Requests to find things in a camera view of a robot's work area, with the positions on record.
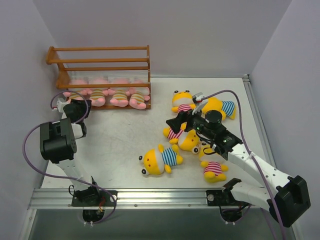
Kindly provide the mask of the pink plush orange stripes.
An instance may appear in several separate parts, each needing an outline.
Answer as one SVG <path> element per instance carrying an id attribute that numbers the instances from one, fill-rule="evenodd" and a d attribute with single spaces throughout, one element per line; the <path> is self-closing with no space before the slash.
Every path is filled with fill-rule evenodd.
<path id="1" fill-rule="evenodd" d="M 125 87 L 111 87 L 108 89 L 108 95 L 111 96 L 109 103 L 116 107 L 126 107 L 129 104 L 128 97 L 130 96 L 130 88 Z"/>
<path id="2" fill-rule="evenodd" d="M 70 82 L 71 85 L 87 85 L 88 82 L 85 78 L 78 78 L 72 79 Z M 88 93 L 87 87 L 80 87 L 80 88 L 68 88 L 66 92 L 63 93 L 64 97 L 70 102 L 72 99 L 75 100 L 82 100 L 82 97 L 79 96 L 86 96 Z"/>

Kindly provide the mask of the yellow plush red stripes top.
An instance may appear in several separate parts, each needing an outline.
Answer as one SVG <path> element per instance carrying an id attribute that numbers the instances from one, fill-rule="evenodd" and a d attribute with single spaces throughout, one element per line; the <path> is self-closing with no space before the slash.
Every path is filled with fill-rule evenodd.
<path id="1" fill-rule="evenodd" d="M 173 113 L 179 113 L 181 111 L 193 110 L 195 108 L 195 104 L 192 97 L 193 96 L 189 90 L 175 90 L 172 97 L 171 111 Z"/>

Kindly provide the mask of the pink plush face-down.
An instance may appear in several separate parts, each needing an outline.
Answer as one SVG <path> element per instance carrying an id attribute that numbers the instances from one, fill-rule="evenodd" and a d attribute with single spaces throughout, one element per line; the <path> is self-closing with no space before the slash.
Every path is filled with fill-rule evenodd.
<path id="1" fill-rule="evenodd" d="M 108 80 L 99 77 L 95 79 L 90 79 L 88 82 L 90 85 L 105 85 L 108 84 Z M 106 103 L 106 96 L 109 94 L 108 87 L 90 87 L 87 90 L 89 99 L 91 100 L 91 105 L 95 107 L 101 107 Z"/>

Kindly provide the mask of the pink plush blue stripes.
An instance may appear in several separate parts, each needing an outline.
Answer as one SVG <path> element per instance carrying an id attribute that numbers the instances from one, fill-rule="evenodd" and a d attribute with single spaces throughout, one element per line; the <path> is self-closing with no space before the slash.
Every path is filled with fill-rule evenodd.
<path id="1" fill-rule="evenodd" d="M 129 105 L 137 110 L 144 110 L 147 108 L 146 102 L 150 100 L 150 88 L 144 87 L 130 87 Z"/>

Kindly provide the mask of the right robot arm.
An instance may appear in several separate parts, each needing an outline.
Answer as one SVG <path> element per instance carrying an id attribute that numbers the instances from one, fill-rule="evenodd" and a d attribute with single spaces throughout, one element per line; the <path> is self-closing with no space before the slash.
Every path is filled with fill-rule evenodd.
<path id="1" fill-rule="evenodd" d="M 222 114 L 210 110 L 202 116 L 192 110 L 181 111 L 175 118 L 168 119 L 167 125 L 178 133 L 181 125 L 185 131 L 196 131 L 210 148 L 226 161 L 237 165 L 262 185 L 262 188 L 233 179 L 222 191 L 222 200 L 232 205 L 236 201 L 246 202 L 267 210 L 284 227 L 289 228 L 311 206 L 307 182 L 297 175 L 292 177 L 248 150 L 244 140 L 231 133 L 222 124 Z"/>

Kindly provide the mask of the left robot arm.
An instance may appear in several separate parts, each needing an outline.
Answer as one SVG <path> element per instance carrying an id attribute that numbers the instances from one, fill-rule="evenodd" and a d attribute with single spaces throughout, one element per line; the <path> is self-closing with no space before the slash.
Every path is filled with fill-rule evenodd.
<path id="1" fill-rule="evenodd" d="M 40 125 L 40 153 L 71 178 L 76 200 L 95 206 L 101 201 L 101 193 L 93 186 L 96 184 L 93 177 L 75 160 L 76 140 L 87 135 L 84 119 L 89 116 L 91 106 L 91 100 L 59 98 L 56 109 L 62 113 L 61 120 Z"/>

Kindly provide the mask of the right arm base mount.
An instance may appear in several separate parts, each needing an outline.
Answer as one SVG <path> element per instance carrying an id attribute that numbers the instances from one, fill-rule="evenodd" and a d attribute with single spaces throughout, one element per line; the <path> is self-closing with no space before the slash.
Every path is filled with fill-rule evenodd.
<path id="1" fill-rule="evenodd" d="M 208 206 L 218 207 L 226 205 L 225 197 L 222 190 L 209 189 L 205 193 Z"/>

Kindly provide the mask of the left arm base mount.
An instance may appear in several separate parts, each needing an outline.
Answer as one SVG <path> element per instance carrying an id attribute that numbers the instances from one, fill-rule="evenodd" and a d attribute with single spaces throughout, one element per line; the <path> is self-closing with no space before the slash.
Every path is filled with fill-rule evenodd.
<path id="1" fill-rule="evenodd" d="M 89 187 L 73 194 L 72 207 L 113 207 L 114 201 L 105 191 Z"/>

